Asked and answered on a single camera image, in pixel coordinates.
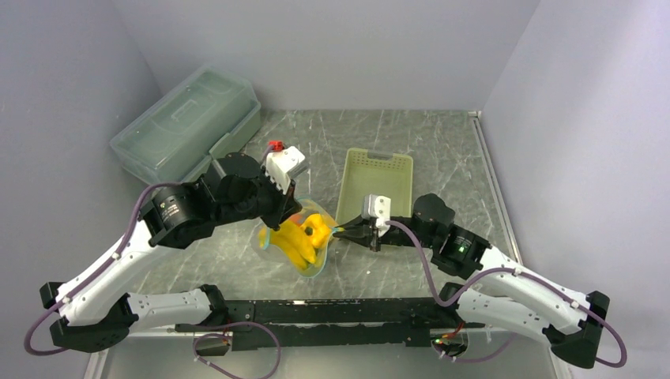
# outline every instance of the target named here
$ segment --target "container handle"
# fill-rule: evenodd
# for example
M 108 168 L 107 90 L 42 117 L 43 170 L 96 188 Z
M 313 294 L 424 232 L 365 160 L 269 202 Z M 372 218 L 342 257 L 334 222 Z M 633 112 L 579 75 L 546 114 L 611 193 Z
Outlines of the container handle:
M 393 159 L 393 154 L 388 153 L 388 152 L 373 152 L 371 150 L 367 151 L 367 158 L 368 159 L 375 159 L 375 160 L 392 160 Z

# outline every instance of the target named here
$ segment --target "light green basket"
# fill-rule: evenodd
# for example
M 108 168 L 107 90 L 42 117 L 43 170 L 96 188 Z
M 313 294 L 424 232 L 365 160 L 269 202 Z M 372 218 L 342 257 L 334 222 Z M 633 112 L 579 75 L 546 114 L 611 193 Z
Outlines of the light green basket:
M 337 202 L 337 224 L 360 216 L 363 199 L 371 193 L 391 199 L 391 216 L 409 217 L 412 214 L 413 170 L 411 156 L 350 148 Z

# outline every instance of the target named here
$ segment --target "red wire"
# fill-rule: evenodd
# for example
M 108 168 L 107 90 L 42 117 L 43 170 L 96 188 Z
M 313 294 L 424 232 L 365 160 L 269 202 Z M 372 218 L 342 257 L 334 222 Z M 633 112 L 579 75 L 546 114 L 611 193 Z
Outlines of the red wire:
M 458 327 L 456 327 L 456 330 L 454 330 L 451 333 L 445 334 L 444 336 L 442 336 L 442 338 L 447 339 L 447 340 L 451 340 L 452 338 L 454 338 L 458 334 L 458 332 L 461 331 L 461 329 L 463 329 L 464 326 L 465 326 L 465 322 L 461 321 L 461 323 L 458 324 Z
M 231 323 L 231 319 L 228 318 L 228 319 L 226 320 L 226 323 L 227 323 L 227 324 L 230 324 L 230 323 Z M 224 328 L 224 331 L 222 332 L 221 335 L 222 335 L 223 337 L 225 337 L 225 335 L 226 335 L 227 332 L 228 332 L 228 328 Z M 227 338 L 223 338 L 223 340 L 224 340 L 224 342 L 226 342 L 226 343 L 228 342 L 228 339 L 227 339 Z

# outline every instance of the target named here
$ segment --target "plastic tray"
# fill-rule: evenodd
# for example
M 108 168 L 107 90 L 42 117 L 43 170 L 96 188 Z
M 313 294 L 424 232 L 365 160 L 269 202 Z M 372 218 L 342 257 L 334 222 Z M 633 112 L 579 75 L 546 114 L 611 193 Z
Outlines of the plastic tray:
M 402 154 L 350 148 L 337 202 L 338 225 L 360 216 L 365 196 L 373 193 L 391 199 L 391 216 L 412 214 L 414 159 Z
M 149 184 L 181 181 L 215 149 L 239 151 L 261 126 L 251 83 L 203 67 L 114 137 L 110 145 L 131 174 Z

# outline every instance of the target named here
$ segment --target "red cap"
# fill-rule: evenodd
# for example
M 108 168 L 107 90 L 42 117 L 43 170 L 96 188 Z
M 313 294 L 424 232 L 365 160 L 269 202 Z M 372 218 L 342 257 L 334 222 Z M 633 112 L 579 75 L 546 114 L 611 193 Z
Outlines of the red cap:
M 270 141 L 268 146 L 272 146 L 273 152 L 280 152 L 284 150 L 284 143 L 282 141 Z

